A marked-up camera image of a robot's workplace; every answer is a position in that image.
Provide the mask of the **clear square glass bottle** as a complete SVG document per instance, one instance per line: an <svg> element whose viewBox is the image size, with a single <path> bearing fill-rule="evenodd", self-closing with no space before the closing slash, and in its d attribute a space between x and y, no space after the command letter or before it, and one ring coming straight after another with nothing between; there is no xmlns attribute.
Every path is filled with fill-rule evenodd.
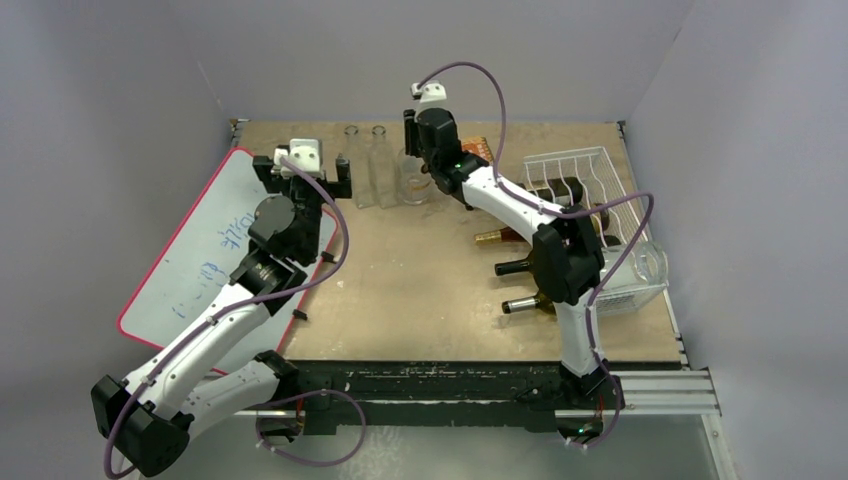
<svg viewBox="0 0 848 480"><path fill-rule="evenodd" d="M352 199L358 209L375 205L373 187L370 180L369 155L360 130L349 124L344 129L344 157L350 164Z"/></svg>

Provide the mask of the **large clear glass bottle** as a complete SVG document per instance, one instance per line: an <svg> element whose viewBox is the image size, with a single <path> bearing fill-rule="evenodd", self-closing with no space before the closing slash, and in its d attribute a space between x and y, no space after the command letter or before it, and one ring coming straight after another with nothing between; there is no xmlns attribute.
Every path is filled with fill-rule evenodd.
<svg viewBox="0 0 848 480"><path fill-rule="evenodd" d="M603 291L631 291L642 288L664 287L668 283L668 260L662 247L653 241L636 243L629 253L625 246L603 249L605 265L601 270L604 279L609 269L619 260L623 262L603 287Z"/></svg>

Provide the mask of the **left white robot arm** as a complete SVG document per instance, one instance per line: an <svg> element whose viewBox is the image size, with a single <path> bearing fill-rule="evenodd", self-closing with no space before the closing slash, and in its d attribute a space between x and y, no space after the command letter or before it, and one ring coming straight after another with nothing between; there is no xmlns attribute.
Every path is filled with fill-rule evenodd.
<svg viewBox="0 0 848 480"><path fill-rule="evenodd" d="M273 350L218 379L207 374L293 296L318 285L306 267L321 253L324 212L352 195L350 163L338 158L336 179L328 180L315 150L290 144L255 157L253 167L267 197L249 227L248 252L218 296L151 360L92 388L110 479L158 475L194 437L234 413L253 406L284 409L306 397L299 370Z"/></svg>

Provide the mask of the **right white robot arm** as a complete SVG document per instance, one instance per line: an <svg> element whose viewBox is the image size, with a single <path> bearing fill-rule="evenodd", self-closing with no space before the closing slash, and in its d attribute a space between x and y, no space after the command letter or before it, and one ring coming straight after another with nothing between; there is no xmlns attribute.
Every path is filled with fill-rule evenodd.
<svg viewBox="0 0 848 480"><path fill-rule="evenodd" d="M449 111L407 109L403 119L407 153L423 160L442 193L489 213L531 244L527 270L551 301L561 335L561 392L573 406L588 405L608 378L594 338L591 301L605 259L592 222L579 207L547 202L496 176L489 162L462 147Z"/></svg>

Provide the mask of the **clear round labelled bottle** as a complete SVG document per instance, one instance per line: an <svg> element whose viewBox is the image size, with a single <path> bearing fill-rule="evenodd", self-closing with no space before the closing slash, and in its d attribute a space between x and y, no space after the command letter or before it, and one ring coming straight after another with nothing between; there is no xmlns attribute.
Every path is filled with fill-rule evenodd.
<svg viewBox="0 0 848 480"><path fill-rule="evenodd" d="M431 176L422 171L422 159L408 155L401 148L396 158L396 190L403 204L417 206L430 201L433 190Z"/></svg>

